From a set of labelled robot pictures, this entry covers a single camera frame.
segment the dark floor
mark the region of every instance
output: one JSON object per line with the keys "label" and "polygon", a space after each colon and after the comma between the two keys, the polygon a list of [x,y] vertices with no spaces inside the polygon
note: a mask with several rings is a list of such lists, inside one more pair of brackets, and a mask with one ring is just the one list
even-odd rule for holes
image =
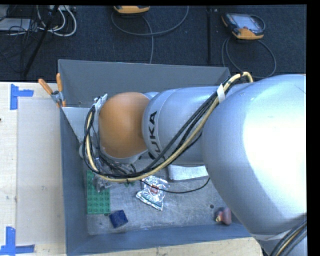
{"label": "dark floor", "polygon": [[[39,6],[44,22],[50,20],[47,7]],[[39,21],[35,5],[11,5],[11,8],[14,8],[11,17],[32,17]],[[43,30],[21,35],[0,31],[0,81],[36,82],[43,78],[55,83],[59,59],[215,67],[222,67],[225,62],[232,75],[241,69],[250,72],[256,80],[269,75],[306,73],[306,4],[212,5],[207,8],[151,6],[141,17],[123,18],[113,14],[111,5],[76,5],[72,12],[76,19],[75,33],[63,37],[48,32],[34,60],[32,56]],[[264,37],[249,43],[235,40],[221,19],[226,12],[261,18],[265,23]],[[66,26],[58,32],[70,33],[74,22],[68,12],[63,13]],[[52,24],[59,26],[61,17],[57,12]],[[153,38],[135,35],[150,33],[150,28],[153,33],[166,31],[181,21],[177,28]],[[115,24],[131,34],[121,31]],[[223,48],[228,38],[229,58],[239,69]]]}

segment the gray surface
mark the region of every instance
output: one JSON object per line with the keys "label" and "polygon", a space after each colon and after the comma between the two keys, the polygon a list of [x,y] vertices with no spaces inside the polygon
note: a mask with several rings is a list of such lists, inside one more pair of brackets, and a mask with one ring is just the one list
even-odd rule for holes
{"label": "gray surface", "polygon": [[[147,166],[151,161],[146,157],[135,163],[137,170]],[[188,191],[201,187],[207,177],[197,180],[172,182],[168,179],[167,169],[155,174],[169,182],[170,191]],[[87,227],[90,235],[121,233],[137,230],[152,230],[172,227],[212,225],[214,212],[219,207],[225,207],[212,182],[199,191],[187,194],[165,193],[163,210],[145,204],[136,194],[142,190],[143,184],[135,181],[134,185],[113,183],[110,188],[111,211],[124,210],[128,223],[119,228],[113,228],[109,217],[101,215],[87,215]]]}
{"label": "gray surface", "polygon": [[219,85],[230,76],[226,67],[58,61],[67,107],[88,108],[94,98],[122,92],[161,92],[182,87]]}
{"label": "gray surface", "polygon": [[[111,97],[127,91],[150,92],[179,87],[212,86],[229,75],[227,68],[220,67],[75,60],[60,60],[58,69],[69,107],[89,107],[96,96],[105,93]],[[88,168],[79,156],[79,142],[63,111],[60,124],[68,255],[108,253],[250,236],[241,224],[223,226],[213,221],[210,204],[217,204],[218,207],[223,201],[212,184],[189,195],[166,195],[163,211],[158,211],[135,197],[135,193],[140,189],[139,184],[128,188],[123,184],[115,185],[111,190],[111,210],[124,209],[129,223],[123,226],[123,232],[112,233],[117,230],[107,229],[110,224],[105,216],[90,219],[86,215],[83,174]],[[204,182],[197,180],[192,182],[192,186],[195,188]],[[172,189],[187,189],[183,183],[179,186],[172,186]]]}
{"label": "gray surface", "polygon": [[17,113],[16,244],[63,243],[59,109],[51,98],[19,97]]}

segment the cable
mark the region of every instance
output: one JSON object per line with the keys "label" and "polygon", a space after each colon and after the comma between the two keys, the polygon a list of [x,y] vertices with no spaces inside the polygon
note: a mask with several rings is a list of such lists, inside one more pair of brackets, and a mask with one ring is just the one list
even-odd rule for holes
{"label": "cable", "polygon": [[165,34],[165,33],[171,32],[171,31],[175,30],[177,27],[179,27],[179,26],[185,21],[185,19],[186,19],[187,16],[188,16],[189,6],[187,5],[186,13],[185,13],[183,19],[182,19],[177,25],[175,25],[174,27],[172,27],[172,28],[170,28],[170,29],[167,29],[167,30],[164,30],[164,31],[152,32],[150,23],[148,22],[148,20],[147,20],[144,16],[142,16],[142,18],[143,18],[144,21],[146,22],[147,26],[149,27],[150,33],[134,33],[134,32],[129,32],[129,31],[126,31],[126,30],[120,28],[120,27],[115,23],[114,13],[115,13],[115,12],[112,12],[112,14],[111,14],[111,21],[112,21],[113,25],[114,25],[116,28],[118,28],[120,31],[122,31],[122,32],[124,32],[124,33],[127,33],[127,34],[129,34],[129,35],[134,35],[134,36],[151,36],[151,56],[150,56],[150,61],[149,61],[149,64],[151,64],[151,63],[152,63],[152,58],[153,58],[153,55],[154,55],[154,36],[159,36],[159,35],[161,35],[161,34]]}
{"label": "cable", "polygon": [[[148,25],[149,27],[149,30],[150,30],[150,33],[152,34],[152,29],[151,29],[151,26],[149,24],[149,22],[147,21],[147,19],[145,17],[142,17],[144,19],[144,21],[146,22],[146,24]],[[153,58],[153,55],[154,55],[154,36],[151,35],[151,55],[150,55],[150,61],[149,61],[149,64],[152,63],[152,58]]]}
{"label": "cable", "polygon": [[134,32],[130,32],[130,31],[127,31],[127,30],[122,29],[121,27],[119,27],[119,26],[115,23],[115,21],[114,21],[114,13],[115,13],[115,12],[112,12],[112,14],[111,14],[111,21],[112,21],[113,25],[114,25],[115,27],[117,27],[119,30],[121,30],[122,32],[127,33],[127,34],[130,34],[130,35],[134,35],[134,36],[159,36],[159,35],[161,35],[161,34],[165,34],[165,33],[168,33],[168,32],[171,32],[171,31],[175,30],[177,27],[179,27],[179,26],[185,21],[185,19],[186,19],[187,16],[188,16],[188,13],[189,13],[189,5],[186,6],[185,15],[184,15],[183,19],[182,19],[177,25],[175,25],[174,27],[169,28],[169,29],[167,29],[167,30],[164,30],[164,31],[150,32],[150,33],[134,33]]}
{"label": "cable", "polygon": [[[227,80],[227,82],[224,83],[223,85],[223,90],[224,92],[227,92],[229,90],[229,88],[235,83],[235,81],[239,80],[241,77],[247,77],[249,82],[253,82],[252,76],[250,75],[250,73],[248,72],[243,72],[241,74],[236,74],[234,76],[232,76],[231,78],[229,78],[229,80]],[[157,165],[157,167],[153,168],[152,170],[143,173],[141,175],[138,176],[127,176],[127,177],[121,177],[121,178],[110,178],[109,176],[111,176],[110,174],[108,174],[108,176],[104,175],[103,173],[101,173],[98,168],[96,167],[93,157],[92,157],[92,153],[91,153],[91,147],[90,147],[90,135],[89,135],[89,131],[90,131],[90,126],[93,125],[93,113],[95,111],[94,106],[90,109],[90,111],[88,112],[86,121],[85,121],[85,135],[84,135],[84,143],[82,146],[82,155],[83,158],[85,159],[85,163],[88,165],[89,163],[89,168],[94,171],[96,174],[98,174],[102,179],[105,179],[107,181],[111,181],[111,182],[118,182],[118,183],[123,183],[123,182],[133,182],[133,181],[138,181],[138,180],[142,180],[143,178],[146,178],[150,175],[155,174],[156,172],[162,170],[163,168],[165,168],[166,166],[168,166],[170,163],[172,163],[190,144],[190,142],[195,138],[195,136],[199,133],[199,131],[203,128],[203,126],[205,125],[207,119],[209,118],[210,114],[212,113],[212,111],[216,108],[216,106],[219,104],[219,99],[218,97],[214,97],[213,102],[210,104],[208,111],[203,115],[202,120],[199,122],[199,124],[197,125],[197,127],[194,129],[194,131],[191,133],[191,135],[184,141],[184,143],[181,145],[181,147],[179,147],[174,153],[171,154],[171,156],[169,158],[167,158],[164,162],[160,163],[159,165]]]}
{"label": "cable", "polygon": [[307,217],[305,217],[304,221],[294,227],[284,238],[279,241],[270,256],[286,256],[306,236]]}
{"label": "cable", "polygon": [[[66,25],[66,17],[65,17],[65,15],[64,15],[64,13],[62,12],[62,10],[61,10],[60,7],[58,8],[58,11],[59,11],[59,13],[61,14],[62,19],[63,19],[62,25],[61,25],[60,27],[50,28],[50,29],[48,30],[48,32],[54,34],[55,36],[59,36],[59,37],[70,37],[70,36],[72,36],[72,35],[77,31],[77,20],[76,20],[76,17],[74,16],[74,14],[73,14],[73,13],[70,11],[70,9],[67,8],[65,5],[64,5],[64,9],[68,12],[68,14],[69,14],[69,15],[71,16],[71,18],[72,18],[73,26],[74,26],[72,32],[66,33],[66,34],[64,34],[64,33],[57,33],[57,31],[62,30],[62,29],[65,27],[65,25]],[[40,11],[39,11],[39,6],[38,6],[38,5],[36,5],[36,10],[37,10],[37,16],[38,16],[41,24],[42,24],[44,27],[46,27],[46,24],[44,23],[44,21],[42,20],[41,15],[40,15]],[[44,27],[40,27],[40,26],[39,26],[38,29],[44,30],[44,29],[45,29]]]}
{"label": "cable", "polygon": [[[222,64],[223,64],[224,67],[226,66],[225,58],[224,58],[224,50],[225,50],[225,53],[226,53],[229,61],[233,64],[233,66],[236,69],[238,69],[240,72],[243,72],[243,70],[240,67],[238,67],[230,57],[230,54],[229,54],[229,51],[228,51],[228,45],[229,45],[230,38],[232,38],[232,36],[230,36],[226,40],[224,40],[224,42],[222,44],[222,49],[221,49]],[[256,78],[256,79],[264,79],[264,78],[268,78],[268,77],[272,76],[275,73],[275,71],[277,69],[277,62],[276,62],[276,57],[273,54],[273,52],[271,51],[271,49],[264,42],[262,42],[261,40],[257,40],[257,41],[258,41],[258,43],[262,44],[269,51],[269,53],[272,56],[273,63],[274,63],[274,68],[273,68],[272,72],[270,74],[268,74],[267,76],[257,76],[257,75],[253,75],[252,76],[253,78]]]}
{"label": "cable", "polygon": [[[209,181],[210,181],[210,178],[208,178],[207,181],[201,187],[198,187],[198,188],[195,188],[192,190],[187,190],[187,191],[170,191],[170,190],[166,190],[166,189],[162,189],[162,188],[158,188],[158,187],[156,187],[156,189],[167,192],[167,193],[172,193],[172,194],[186,194],[186,193],[190,193],[190,192],[194,192],[194,191],[198,191],[200,189],[203,189],[209,183]],[[154,186],[148,184],[147,182],[145,182],[144,180],[141,180],[141,182],[148,185],[149,187],[154,187]]]}

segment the black cord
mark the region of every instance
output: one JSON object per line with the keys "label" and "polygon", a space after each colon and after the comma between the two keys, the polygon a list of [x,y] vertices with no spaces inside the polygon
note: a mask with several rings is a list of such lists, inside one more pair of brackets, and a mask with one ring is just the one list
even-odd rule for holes
{"label": "black cord", "polygon": [[129,35],[134,35],[134,36],[151,36],[151,55],[150,55],[150,61],[149,61],[149,64],[152,63],[152,59],[153,59],[153,55],[154,55],[154,36],[160,36],[160,35],[163,35],[163,34],[166,34],[168,32],[171,32],[173,30],[175,30],[177,27],[179,27],[184,21],[185,19],[187,18],[187,15],[189,13],[189,6],[187,6],[187,10],[186,10],[186,14],[185,16],[183,17],[182,21],[180,21],[176,26],[170,28],[170,29],[167,29],[167,30],[164,30],[164,31],[159,31],[159,32],[152,32],[152,28],[151,28],[151,25],[150,23],[148,22],[148,20],[142,16],[143,20],[145,21],[145,23],[147,24],[149,30],[150,30],[150,33],[134,33],[134,32],[130,32],[130,31],[126,31],[122,28],[120,28],[116,23],[115,23],[115,20],[114,20],[114,11],[112,12],[111,14],[111,21],[113,23],[113,25],[119,29],[120,31],[126,33],[126,34],[129,34]]}
{"label": "black cord", "polygon": [[306,236],[307,236],[307,216],[300,224],[294,227],[284,238],[282,238],[279,241],[279,243],[274,247],[270,256],[287,255]]}
{"label": "black cord", "polygon": [[[82,147],[82,154],[83,154],[83,157],[85,159],[85,163],[88,165],[88,167],[94,171],[95,173],[98,173],[102,176],[106,176],[106,177],[114,177],[114,178],[135,178],[135,177],[138,177],[140,175],[143,175],[143,174],[146,174],[152,170],[154,170],[154,168],[157,168],[161,165],[157,164],[157,162],[164,158],[164,155],[165,153],[170,149],[170,147],[176,142],[176,140],[180,137],[180,135],[182,134],[182,132],[191,124],[191,126],[189,127],[187,133],[189,133],[191,131],[191,129],[193,128],[192,126],[195,125],[197,123],[197,121],[203,116],[203,114],[206,112],[206,110],[208,109],[208,107],[211,105],[211,103],[218,97],[218,94],[217,94],[217,91],[215,91],[194,113],[193,115],[187,120],[187,122],[180,128],[180,130],[176,133],[176,135],[171,139],[171,141],[168,143],[168,145],[162,150],[162,152],[157,156],[157,158],[155,158],[147,167],[145,167],[143,170],[139,171],[139,172],[136,172],[133,170],[133,173],[128,173],[126,175],[116,175],[116,174],[113,174],[113,173],[102,173],[101,171],[100,172],[97,172],[95,169],[92,168],[92,166],[89,165],[87,159],[86,159],[86,155],[85,155],[85,147],[86,147],[86,144],[85,144],[85,141],[86,141],[86,137],[89,135],[89,130],[92,126],[92,123],[93,123],[93,119],[94,117],[91,118],[91,124],[89,124],[89,127],[88,129],[85,128],[85,136],[84,136],[84,143],[83,143],[83,147]],[[88,117],[90,115],[90,111],[88,112],[87,114],[87,117],[86,117],[86,124],[88,123]],[[184,140],[186,139],[187,136],[184,136],[182,138],[182,140],[180,141],[180,143],[183,144]],[[185,148],[179,155],[181,155],[183,152],[185,152],[191,145],[189,145],[187,148]],[[105,163],[115,169],[118,169],[118,170],[121,170],[121,165],[119,165],[118,163],[114,162],[113,160],[111,159],[108,159],[106,160],[104,157],[102,157],[101,155],[101,159],[105,161]]]}
{"label": "black cord", "polygon": [[[228,45],[229,45],[229,41],[230,39],[232,38],[232,36],[228,37],[227,39],[224,40],[223,44],[222,44],[222,48],[221,48],[221,57],[222,57],[222,64],[223,66],[225,67],[226,64],[225,64],[225,58],[224,58],[224,51],[229,59],[229,61],[232,63],[232,65],[238,69],[240,72],[244,72],[244,70],[242,70],[240,67],[238,67],[235,62],[231,59],[230,57],[230,54],[229,54],[229,50],[228,50]],[[275,72],[276,72],[276,69],[277,69],[277,62],[276,62],[276,57],[274,55],[274,53],[271,51],[271,49],[264,43],[262,42],[261,40],[256,40],[258,43],[262,44],[268,51],[269,53],[271,54],[272,56],[272,59],[273,59],[273,63],[274,63],[274,68],[272,70],[272,72],[266,76],[257,76],[257,75],[252,75],[253,78],[256,78],[256,79],[264,79],[264,78],[268,78],[268,77],[271,77]]]}
{"label": "black cord", "polygon": [[[198,191],[200,189],[203,189],[210,181],[210,178],[207,179],[207,181],[201,186],[201,187],[198,187],[198,188],[195,188],[195,189],[192,189],[192,190],[187,190],[187,191],[170,191],[170,190],[166,190],[166,189],[161,189],[161,188],[158,188],[156,187],[157,190],[161,190],[161,191],[164,191],[164,192],[167,192],[167,193],[172,193],[172,194],[186,194],[186,193],[190,193],[190,192],[194,192],[194,191]],[[154,186],[148,184],[147,182],[141,180],[142,183],[148,185],[149,187],[152,187],[154,188]]]}
{"label": "black cord", "polygon": [[122,32],[127,33],[127,34],[130,34],[130,35],[133,35],[133,36],[160,36],[160,35],[163,35],[163,34],[166,34],[166,33],[169,33],[169,32],[171,32],[171,31],[175,30],[177,27],[179,27],[179,26],[185,21],[185,19],[186,19],[187,16],[188,16],[188,13],[189,13],[189,5],[186,6],[186,13],[185,13],[183,19],[182,19],[177,25],[175,25],[174,27],[169,28],[169,29],[167,29],[167,30],[164,30],[164,31],[150,32],[150,33],[134,33],[134,32],[130,32],[130,31],[126,31],[126,30],[122,29],[121,27],[119,27],[119,26],[115,23],[115,21],[114,21],[114,13],[115,13],[115,12],[113,11],[112,14],[111,14],[111,21],[112,21],[113,25],[114,25],[117,29],[121,30]]}

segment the foil wrapper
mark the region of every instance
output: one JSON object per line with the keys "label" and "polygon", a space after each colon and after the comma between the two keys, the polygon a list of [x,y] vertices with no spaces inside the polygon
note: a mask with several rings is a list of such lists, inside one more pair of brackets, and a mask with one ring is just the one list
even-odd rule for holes
{"label": "foil wrapper", "polygon": [[147,205],[162,211],[165,197],[165,192],[162,190],[166,190],[169,183],[165,179],[152,175],[142,180],[149,185],[143,183],[143,190],[137,192],[136,197]]}

